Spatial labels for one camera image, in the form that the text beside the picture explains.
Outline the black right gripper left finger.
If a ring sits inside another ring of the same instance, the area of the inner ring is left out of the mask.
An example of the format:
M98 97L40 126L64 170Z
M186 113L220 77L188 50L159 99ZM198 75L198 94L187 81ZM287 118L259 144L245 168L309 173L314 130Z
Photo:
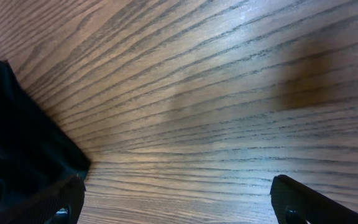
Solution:
M25 202L0 212L0 224L77 224L85 200L85 183L74 175Z

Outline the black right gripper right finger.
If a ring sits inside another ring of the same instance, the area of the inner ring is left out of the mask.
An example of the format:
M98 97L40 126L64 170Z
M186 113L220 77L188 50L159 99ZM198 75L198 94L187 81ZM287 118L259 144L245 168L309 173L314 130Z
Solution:
M279 224L358 224L358 213L287 175L273 178L271 204Z

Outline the black t-shirt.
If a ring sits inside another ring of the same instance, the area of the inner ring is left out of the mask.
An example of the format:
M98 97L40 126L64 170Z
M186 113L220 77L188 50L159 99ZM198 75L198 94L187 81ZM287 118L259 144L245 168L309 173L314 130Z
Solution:
M0 211L71 175L85 179L90 165L0 61Z

